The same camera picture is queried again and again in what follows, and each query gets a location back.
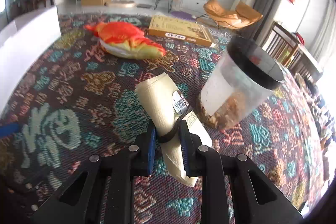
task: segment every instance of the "paper towel roll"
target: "paper towel roll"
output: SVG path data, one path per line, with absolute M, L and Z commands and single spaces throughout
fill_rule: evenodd
M 135 87 L 139 101 L 151 117 L 159 136 L 167 134 L 177 119 L 172 105 L 172 95 L 176 90 L 179 90 L 178 87 L 166 73 L 143 81 Z M 199 135 L 202 144 L 211 147 L 211 138 L 198 119 L 192 127 L 194 130 L 189 129 L 190 132 Z M 197 177 L 189 178 L 184 171 L 179 135 L 176 134 L 169 142 L 162 143 L 161 150 L 169 174 L 181 183 L 194 187 Z

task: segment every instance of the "colorful carpet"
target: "colorful carpet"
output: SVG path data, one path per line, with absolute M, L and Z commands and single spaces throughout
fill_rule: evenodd
M 42 165 L 52 169 L 39 185 L 40 204 L 81 161 L 113 155 L 146 130 L 149 116 L 134 92 L 139 82 L 167 73 L 195 107 L 196 97 L 230 39 L 212 30 L 215 48 L 162 37 L 167 55 L 127 60 L 104 53 L 83 25 L 130 22 L 144 31 L 151 18 L 111 14 L 62 15 L 62 37 L 31 66 L 0 120 L 18 122 L 20 133 L 0 139 L 0 172 L 22 183 Z M 323 184 L 319 137 L 306 101 L 288 70 L 286 82 L 234 128 L 205 126 L 213 148 L 224 155 L 247 154 L 298 208 L 320 198 Z M 135 222 L 198 223 L 201 179 L 189 188 L 169 176 L 159 146 L 151 177 L 135 179 Z M 233 208 L 230 201 L 231 221 Z

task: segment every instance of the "stuffed toy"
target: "stuffed toy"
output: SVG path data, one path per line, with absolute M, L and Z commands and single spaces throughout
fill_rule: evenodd
M 127 22 L 100 22 L 85 28 L 100 38 L 103 50 L 118 57 L 150 59 L 166 54 L 160 44 L 146 38 L 142 30 Z

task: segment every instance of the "orange leather chair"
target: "orange leather chair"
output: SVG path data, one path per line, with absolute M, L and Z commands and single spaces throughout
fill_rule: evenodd
M 225 10 L 218 0 L 209 0 L 203 6 L 208 17 L 214 20 L 218 27 L 240 29 L 260 20 L 263 15 L 243 2 L 239 2 L 235 11 Z

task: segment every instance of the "plastic container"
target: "plastic container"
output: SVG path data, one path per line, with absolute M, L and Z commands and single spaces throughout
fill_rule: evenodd
M 199 118 L 212 128 L 231 128 L 283 82 L 273 58 L 255 42 L 233 37 L 198 97 Z

